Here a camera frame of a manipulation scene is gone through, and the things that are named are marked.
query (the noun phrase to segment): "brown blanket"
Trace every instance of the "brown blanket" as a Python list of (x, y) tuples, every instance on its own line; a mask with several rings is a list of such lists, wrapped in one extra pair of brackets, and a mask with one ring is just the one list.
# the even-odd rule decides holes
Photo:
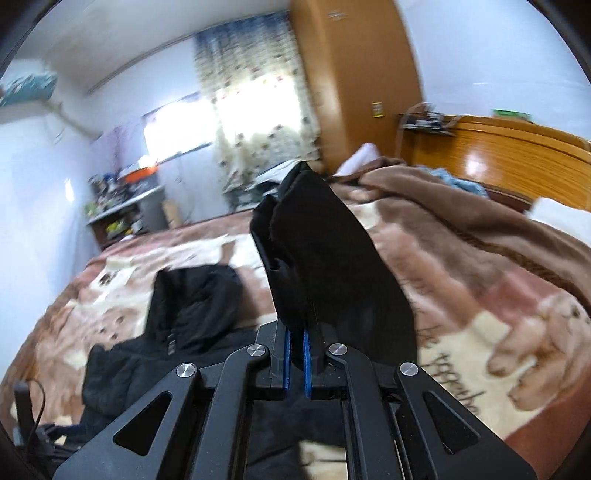
[[(591, 413), (591, 251), (409, 167), (371, 171), (360, 184), (335, 192), (413, 305), (421, 365), (547, 479)], [(274, 320), (249, 218), (240, 213), (139, 238), (94, 259), (48, 309), (4, 378), (4, 425), (14, 424), (11, 385), (28, 375), (47, 390), (43, 421), (76, 422), (90, 348), (142, 332), (152, 281), (164, 267), (228, 263), (246, 286), (242, 324)], [(344, 475), (334, 462), (341, 453), (310, 445), (304, 453), (313, 478)]]

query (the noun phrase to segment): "metal screw head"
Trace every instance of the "metal screw head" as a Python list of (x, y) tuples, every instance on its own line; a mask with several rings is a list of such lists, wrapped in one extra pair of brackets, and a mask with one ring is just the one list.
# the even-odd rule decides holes
[(180, 364), (177, 367), (177, 375), (181, 378), (192, 377), (196, 371), (195, 365), (193, 364)]
[(336, 356), (341, 356), (347, 353), (347, 346), (342, 343), (333, 343), (329, 347), (329, 352)]
[(403, 375), (412, 377), (418, 373), (418, 367), (412, 362), (404, 362), (402, 365), (400, 365), (400, 371)]
[(261, 355), (265, 355), (265, 346), (264, 345), (259, 345), (258, 343), (255, 343), (254, 345), (251, 345), (250, 347), (248, 347), (246, 349), (246, 351), (248, 352), (248, 355), (250, 356), (261, 356)]

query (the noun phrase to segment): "wooden headboard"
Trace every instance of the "wooden headboard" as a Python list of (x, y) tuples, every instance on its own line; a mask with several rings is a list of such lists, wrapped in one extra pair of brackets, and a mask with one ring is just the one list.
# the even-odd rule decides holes
[(465, 116), (455, 137), (404, 132), (410, 165), (443, 167), (456, 177), (565, 205), (591, 207), (591, 143), (516, 120)]

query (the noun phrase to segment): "black cable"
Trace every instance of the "black cable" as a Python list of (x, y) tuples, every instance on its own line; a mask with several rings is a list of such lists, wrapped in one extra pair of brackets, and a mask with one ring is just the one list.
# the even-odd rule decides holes
[(43, 388), (43, 385), (41, 385), (41, 382), (39, 382), (39, 380), (37, 380), (36, 378), (30, 378), (25, 381), (27, 383), (35, 382), (37, 384), (37, 386), (41, 389), (41, 393), (43, 393), (43, 402), (41, 403), (41, 410), (39, 410), (39, 415), (37, 416), (37, 419), (35, 421), (35, 426), (33, 427), (31, 433), (29, 434), (29, 438), (27, 439), (27, 444), (25, 445), (25, 455), (28, 456), (29, 447), (31, 445), (31, 441), (33, 440), (33, 435), (37, 434), (37, 427), (39, 426), (39, 422), (41, 421), (41, 416), (43, 415), (43, 411), (45, 410), (46, 395), (45, 395), (45, 389)]

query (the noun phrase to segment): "floral curtain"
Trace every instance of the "floral curtain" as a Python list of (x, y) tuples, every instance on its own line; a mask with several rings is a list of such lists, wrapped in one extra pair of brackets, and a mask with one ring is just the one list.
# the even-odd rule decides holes
[(286, 12), (212, 27), (196, 43), (225, 192), (249, 186), (285, 160), (318, 159), (318, 121)]

